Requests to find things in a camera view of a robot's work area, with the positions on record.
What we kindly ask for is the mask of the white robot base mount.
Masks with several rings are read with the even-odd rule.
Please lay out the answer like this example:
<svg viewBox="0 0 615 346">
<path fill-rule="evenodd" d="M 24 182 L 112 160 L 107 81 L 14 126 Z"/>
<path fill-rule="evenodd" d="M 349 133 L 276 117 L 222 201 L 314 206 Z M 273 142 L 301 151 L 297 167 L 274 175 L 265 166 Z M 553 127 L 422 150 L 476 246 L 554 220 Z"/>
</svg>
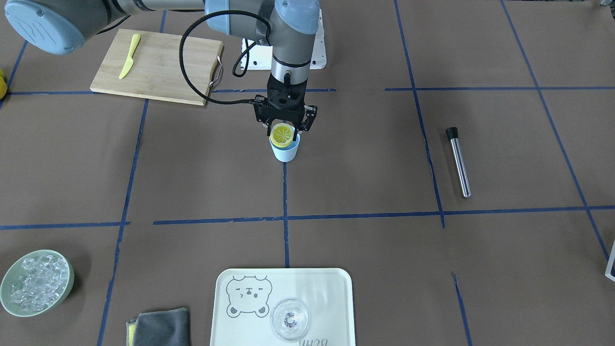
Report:
<svg viewBox="0 0 615 346">
<path fill-rule="evenodd" d="M 282 46 L 256 45 L 240 60 L 240 67 L 252 70 L 270 70 L 274 57 L 283 62 L 298 64 L 306 62 L 310 69 L 321 70 L 327 67 L 328 57 L 325 46 L 325 29 L 323 12 L 320 10 L 317 20 L 317 31 L 311 41 L 313 48 L 307 49 L 305 43 L 283 44 Z"/>
</svg>

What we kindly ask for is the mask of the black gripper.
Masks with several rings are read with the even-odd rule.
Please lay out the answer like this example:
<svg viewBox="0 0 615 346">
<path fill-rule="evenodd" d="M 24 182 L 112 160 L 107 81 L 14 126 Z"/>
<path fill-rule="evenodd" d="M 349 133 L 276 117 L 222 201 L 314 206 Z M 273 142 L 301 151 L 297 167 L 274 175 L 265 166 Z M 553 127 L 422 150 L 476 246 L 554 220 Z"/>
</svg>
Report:
<svg viewBox="0 0 615 346">
<path fill-rule="evenodd" d="M 299 132 L 310 130 L 316 120 L 317 107 L 305 104 L 307 85 L 307 81 L 286 85 L 278 79 L 270 78 L 267 82 L 267 95 L 255 96 L 255 117 L 267 129 L 267 136 L 271 136 L 274 120 L 289 121 L 299 126 Z"/>
</svg>

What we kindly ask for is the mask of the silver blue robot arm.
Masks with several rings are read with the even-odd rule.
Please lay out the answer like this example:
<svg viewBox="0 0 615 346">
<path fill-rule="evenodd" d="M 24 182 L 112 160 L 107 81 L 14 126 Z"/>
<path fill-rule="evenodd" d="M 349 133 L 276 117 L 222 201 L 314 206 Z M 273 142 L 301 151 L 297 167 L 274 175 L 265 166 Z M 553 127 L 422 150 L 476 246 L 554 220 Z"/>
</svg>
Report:
<svg viewBox="0 0 615 346">
<path fill-rule="evenodd" d="M 275 120 L 294 127 L 294 138 L 312 127 L 315 105 L 305 104 L 310 64 L 319 28 L 318 0 L 9 0 L 5 16 L 13 29 L 37 48 L 67 55 L 114 23 L 143 12 L 198 12 L 203 16 L 183 33 L 179 66 L 187 85 L 202 96 L 187 76 L 183 59 L 187 38 L 198 26 L 272 48 L 267 94 L 236 100 L 251 104 L 258 122 L 272 134 Z"/>
</svg>

